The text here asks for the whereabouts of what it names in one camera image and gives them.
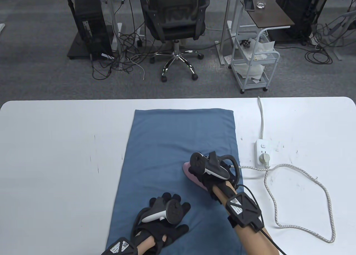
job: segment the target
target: blue towel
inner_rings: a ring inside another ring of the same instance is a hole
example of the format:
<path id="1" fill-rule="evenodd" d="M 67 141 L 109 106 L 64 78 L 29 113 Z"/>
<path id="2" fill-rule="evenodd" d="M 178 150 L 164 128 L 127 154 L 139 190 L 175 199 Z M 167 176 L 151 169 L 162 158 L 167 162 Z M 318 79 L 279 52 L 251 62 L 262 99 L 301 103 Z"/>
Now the blue towel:
<path id="1" fill-rule="evenodd" d="M 225 208 L 182 170 L 194 152 L 207 155 L 211 151 L 219 156 L 233 155 L 239 161 L 233 111 L 136 110 L 107 247 L 121 236 L 130 237 L 136 215 L 148 207 L 150 198 L 170 192 L 192 206 L 182 221 L 189 226 L 189 232 L 163 248 L 162 255 L 242 254 L 241 242 L 227 220 Z"/>

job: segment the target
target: chair armrest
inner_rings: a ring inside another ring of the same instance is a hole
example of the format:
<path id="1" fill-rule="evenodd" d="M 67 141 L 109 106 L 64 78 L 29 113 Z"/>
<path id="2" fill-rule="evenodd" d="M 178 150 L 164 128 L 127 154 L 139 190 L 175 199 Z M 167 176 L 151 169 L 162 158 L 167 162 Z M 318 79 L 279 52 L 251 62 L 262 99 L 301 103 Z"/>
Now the chair armrest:
<path id="1" fill-rule="evenodd" d="M 152 28 L 153 25 L 154 30 L 157 32 L 159 36 L 159 40 L 162 43 L 165 43 L 163 28 L 160 25 L 158 12 L 155 10 L 150 10 L 148 0 L 140 0 L 140 2 L 141 2 L 142 13 L 144 15 L 146 26 L 150 29 Z"/>
<path id="2" fill-rule="evenodd" d="M 199 0 L 198 1 L 198 14 L 197 14 L 197 25 L 194 40 L 197 40 L 201 35 L 201 27 L 205 20 L 205 10 L 209 6 L 210 0 Z"/>
<path id="3" fill-rule="evenodd" d="M 199 9 L 206 9 L 210 5 L 210 0 L 199 0 Z"/>

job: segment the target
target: chair wheel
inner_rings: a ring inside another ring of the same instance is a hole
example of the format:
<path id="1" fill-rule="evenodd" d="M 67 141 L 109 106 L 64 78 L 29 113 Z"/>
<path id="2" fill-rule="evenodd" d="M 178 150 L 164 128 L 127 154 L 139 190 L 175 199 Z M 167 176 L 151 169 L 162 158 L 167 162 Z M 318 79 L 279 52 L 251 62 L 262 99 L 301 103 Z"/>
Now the chair wheel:
<path id="1" fill-rule="evenodd" d="M 192 74 L 192 80 L 196 81 L 198 79 L 198 75 L 197 74 Z"/>

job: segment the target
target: chrome chair base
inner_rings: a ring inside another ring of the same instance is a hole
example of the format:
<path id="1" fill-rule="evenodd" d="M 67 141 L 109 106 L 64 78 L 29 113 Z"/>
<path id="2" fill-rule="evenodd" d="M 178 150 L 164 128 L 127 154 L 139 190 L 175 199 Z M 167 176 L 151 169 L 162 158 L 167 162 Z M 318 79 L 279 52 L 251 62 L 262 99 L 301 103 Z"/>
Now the chrome chair base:
<path id="1" fill-rule="evenodd" d="M 172 65 L 172 63 L 178 59 L 182 62 L 184 62 L 187 67 L 189 68 L 189 70 L 191 70 L 192 72 L 192 80 L 197 80 L 198 79 L 198 75 L 196 74 L 195 70 L 194 70 L 194 67 L 193 65 L 191 65 L 191 63 L 183 57 L 183 55 L 187 55 L 187 54 L 192 54 L 192 53 L 195 53 L 198 55 L 198 59 L 203 59 L 204 58 L 204 55 L 199 53 L 198 51 L 196 50 L 187 50 L 187 51 L 184 51 L 184 52 L 180 52 L 179 51 L 179 41 L 174 41 L 174 51 L 173 52 L 157 52 L 155 54 L 153 54 L 153 56 L 150 58 L 150 63 L 155 63 L 155 58 L 156 56 L 170 56 L 171 59 L 165 64 L 163 70 L 162 70 L 162 75 L 160 77 L 160 80 L 162 82 L 167 82 L 167 77 L 165 76 L 165 73 L 168 71 L 169 69 L 169 66 Z"/>

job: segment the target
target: forearm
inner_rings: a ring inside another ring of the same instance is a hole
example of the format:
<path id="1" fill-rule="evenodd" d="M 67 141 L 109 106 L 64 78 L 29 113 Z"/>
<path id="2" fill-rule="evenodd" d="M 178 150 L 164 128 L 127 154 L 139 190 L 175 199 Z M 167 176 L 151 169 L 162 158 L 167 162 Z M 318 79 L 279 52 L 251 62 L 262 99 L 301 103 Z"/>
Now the forearm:
<path id="1" fill-rule="evenodd" d="M 166 240 L 166 235 L 164 235 L 162 237 L 162 240 L 165 241 Z M 143 242 L 141 242 L 138 246 L 137 246 L 137 252 L 138 255 L 142 255 L 144 254 L 146 251 L 148 251 L 150 248 L 155 246 L 155 239 L 153 236 L 150 236 L 149 238 L 146 238 L 146 240 L 144 240 Z"/>
<path id="2" fill-rule="evenodd" d="M 226 181 L 226 185 L 230 186 L 236 193 L 230 182 Z M 216 186 L 212 190 L 225 207 L 228 198 Z M 235 226 L 234 230 L 238 234 L 248 255 L 279 255 L 277 248 L 261 232 L 255 232 L 250 226 L 246 226 L 245 228 Z"/>

